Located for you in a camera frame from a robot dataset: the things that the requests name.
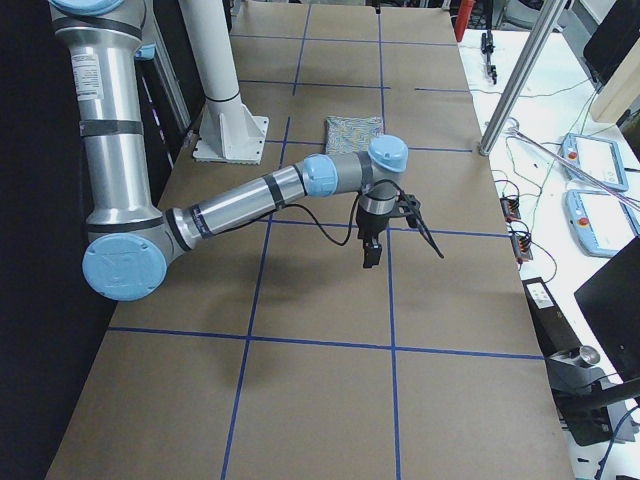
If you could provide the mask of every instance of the black wall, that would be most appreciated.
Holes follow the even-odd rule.
[[[143,102],[154,200],[167,150]],[[69,54],[45,1],[0,15],[0,478],[43,478],[114,303],[82,277],[91,195]]]

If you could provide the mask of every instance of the floor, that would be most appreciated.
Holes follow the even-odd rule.
[[[232,45],[262,163],[187,148],[161,207],[380,115],[445,259],[399,221],[373,270],[296,212],[214,238],[118,306],[48,478],[572,478],[448,14],[250,2]],[[341,237],[352,200],[304,203]]]

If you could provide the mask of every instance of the aluminum rod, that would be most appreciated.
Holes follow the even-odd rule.
[[[575,173],[577,176],[579,176],[581,179],[587,181],[588,183],[591,183],[594,187],[597,187],[597,188],[600,188],[600,189],[604,190],[609,195],[617,198],[618,201],[620,201],[620,203],[623,203],[626,206],[628,206],[628,207],[640,212],[640,202],[637,202],[637,201],[635,201],[635,200],[633,200],[631,198],[627,198],[624,195],[622,195],[620,192],[617,192],[616,190],[613,190],[611,187],[609,187],[605,183],[601,182],[600,180],[598,180],[595,177],[592,177],[587,172],[585,172],[584,170],[582,170],[579,167],[576,167],[571,162],[569,162],[568,160],[565,160],[564,158],[562,158],[557,153],[554,153],[554,152],[552,152],[550,150],[547,150],[543,145],[541,145],[538,142],[536,142],[535,140],[527,137],[524,133],[522,133],[517,128],[509,129],[508,133],[510,135],[513,135],[516,138],[519,138],[519,139],[523,140],[524,142],[526,142],[526,143],[528,143],[530,145],[533,145],[534,147],[537,147],[539,150],[544,151],[545,153],[547,153],[548,155],[553,157],[557,162],[559,162],[564,167],[566,167],[567,169],[569,169],[573,173]]]
[[[480,141],[480,155],[487,156],[491,153],[500,132],[504,128],[504,124],[511,115],[522,89],[524,88],[529,74],[533,69],[536,60],[540,56],[540,52],[544,48],[549,35],[553,31],[553,27],[558,21],[560,13],[564,8],[565,0],[547,0],[544,2],[540,16],[533,26],[527,42],[522,49],[522,53],[513,68],[513,73],[509,77],[509,81],[504,89],[504,93],[500,96],[498,106],[493,112],[491,120],[487,125],[484,136]]]

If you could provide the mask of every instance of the black band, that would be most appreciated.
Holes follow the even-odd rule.
[[[142,30],[129,25],[128,23],[118,22],[116,20],[108,20],[106,18],[97,17],[76,17],[67,16],[58,18],[53,21],[53,30],[63,30],[65,28],[99,28],[101,30],[114,30],[120,33],[126,33],[132,37],[142,40]]]
[[[224,102],[230,102],[231,100],[236,98],[238,95],[240,95],[240,90],[238,90],[238,93],[236,93],[233,97],[225,98],[224,100],[216,100],[215,98],[207,97],[206,95],[204,96],[204,98],[206,98],[207,100],[211,100],[212,102],[224,103]]]
[[[200,211],[200,206],[194,205],[189,209],[189,212],[191,213],[191,218],[193,219],[193,223],[198,229],[200,236],[203,239],[213,237],[213,233],[211,233],[211,230],[209,230],[209,225],[207,225],[207,222],[202,216],[202,212]]]
[[[273,198],[273,203],[276,205],[276,210],[282,210],[286,204],[284,203],[278,182],[276,182],[276,179],[273,178],[273,175],[270,173],[262,178],[267,184],[267,187],[269,187],[269,192],[271,192],[271,198]]]
[[[178,242],[180,248],[185,252],[191,250],[191,247],[187,245],[187,242],[184,241],[182,233],[180,233],[180,229],[178,228],[178,224],[176,223],[176,212],[173,210],[173,208],[164,212],[164,218],[167,219],[167,224],[169,225],[171,233],[173,233],[173,238],[176,239],[176,242]]]
[[[296,170],[296,173],[298,174],[298,178],[300,179],[300,185],[302,185],[302,191],[304,192],[305,195],[309,195],[307,193],[307,188],[304,186],[304,178],[302,177],[302,172],[298,168],[298,165],[294,163],[293,168]]]
[[[87,223],[87,231],[92,233],[125,233],[135,232],[136,230],[147,230],[149,228],[162,225],[164,220],[162,217],[152,218],[151,220],[143,220],[141,222],[130,223],[107,223],[96,224]]]
[[[362,183],[360,191],[367,193],[373,188],[373,167],[371,166],[371,158],[367,152],[356,152],[358,160],[360,160],[360,169],[362,170]]]
[[[142,122],[133,120],[81,120],[81,137],[102,137],[104,135],[120,135],[131,133],[143,135]]]

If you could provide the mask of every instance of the blue and white device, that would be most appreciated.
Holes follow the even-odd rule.
[[[569,133],[562,142],[561,153],[567,161],[607,186],[626,192],[629,189],[618,144],[603,138]],[[578,176],[567,170],[569,178]]]
[[[565,209],[578,243],[593,257],[613,257],[640,233],[634,212],[604,192],[569,190]]]

